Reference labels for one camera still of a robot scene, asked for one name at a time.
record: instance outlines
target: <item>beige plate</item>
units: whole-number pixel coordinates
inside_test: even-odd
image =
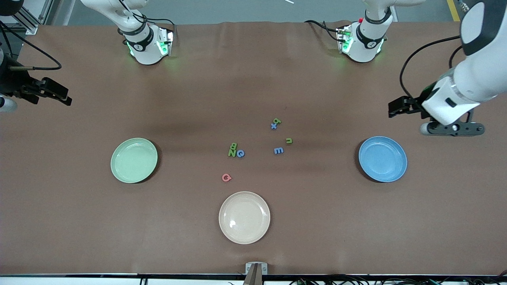
[[[264,199],[252,192],[238,192],[227,198],[220,208],[220,229],[231,241],[254,243],[268,231],[271,215]]]

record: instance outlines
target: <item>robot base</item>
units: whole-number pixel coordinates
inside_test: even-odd
[[[164,56],[170,56],[174,32],[165,28],[160,28],[156,25],[150,25],[155,35],[151,42],[147,44],[143,51],[138,51],[136,45],[127,46],[130,49],[130,54],[135,57],[137,62],[144,65],[151,65],[159,62]]]
[[[357,39],[356,30],[359,22],[354,22],[349,26],[343,27],[336,31],[337,39],[344,40],[345,42],[338,42],[338,50],[350,57],[353,61],[368,62],[371,61],[377,53],[380,52],[384,40],[382,40],[378,47],[367,49],[365,45]]]

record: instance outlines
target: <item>gray floor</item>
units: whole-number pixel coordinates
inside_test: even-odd
[[[334,22],[357,20],[365,12],[361,0],[151,0],[141,12],[150,18],[169,18],[176,24],[221,22]],[[416,7],[398,7],[399,21],[452,21],[446,0],[427,0]],[[69,25],[112,25],[101,14],[76,1]]]

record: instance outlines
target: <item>green plate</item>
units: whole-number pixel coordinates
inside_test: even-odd
[[[131,138],[116,148],[111,157],[111,171],[121,182],[137,183],[152,174],[157,161],[157,149],[151,141]]]

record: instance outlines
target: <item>green led light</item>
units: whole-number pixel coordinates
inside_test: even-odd
[[[160,53],[162,55],[166,55],[167,54],[167,45],[165,43],[160,43],[160,42],[157,42],[157,45],[159,47],[159,50],[160,50]]]
[[[132,48],[130,47],[130,44],[129,44],[128,42],[127,42],[127,47],[128,47],[128,49],[130,50],[130,55],[131,55],[131,56],[135,56],[135,55],[134,55],[134,52],[132,51]]]
[[[377,49],[377,53],[380,52],[380,49],[382,48],[382,44],[384,43],[384,40],[382,40],[380,43],[379,43],[379,48]]]
[[[344,53],[349,52],[350,51],[350,47],[352,46],[353,43],[354,43],[353,38],[349,37],[348,40],[343,43],[343,49],[342,49],[342,51]]]

